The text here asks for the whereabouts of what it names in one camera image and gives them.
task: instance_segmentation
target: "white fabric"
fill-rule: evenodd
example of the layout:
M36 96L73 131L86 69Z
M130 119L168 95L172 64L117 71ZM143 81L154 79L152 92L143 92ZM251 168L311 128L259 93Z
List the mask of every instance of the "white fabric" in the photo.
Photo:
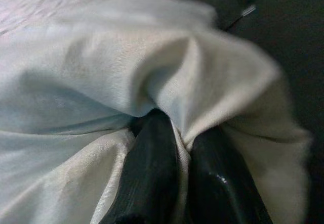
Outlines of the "white fabric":
M274 222L300 223L309 136L273 61L208 29L211 19L210 7L182 0L108 0L3 33L0 223L98 223L131 147L125 127L153 108L171 118L180 152L176 217L186 151L222 124Z

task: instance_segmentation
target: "white cloth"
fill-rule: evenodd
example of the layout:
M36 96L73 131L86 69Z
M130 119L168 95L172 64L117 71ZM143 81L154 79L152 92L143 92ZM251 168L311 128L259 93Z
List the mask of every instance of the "white cloth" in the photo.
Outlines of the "white cloth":
M180 152L176 217L186 151L221 124L274 222L300 223L309 136L273 61L211 20L210 7L183 0L108 0L4 33L0 223L98 223L133 141L127 125L153 108L171 118Z

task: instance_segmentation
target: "black object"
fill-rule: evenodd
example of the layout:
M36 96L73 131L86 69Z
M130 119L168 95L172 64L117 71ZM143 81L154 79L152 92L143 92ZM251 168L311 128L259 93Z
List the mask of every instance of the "black object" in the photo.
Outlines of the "black object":
M194 141L188 196L195 224L272 224L242 156L219 127Z
M100 224L166 224L178 197L176 143L169 118L153 111L133 123L115 201Z

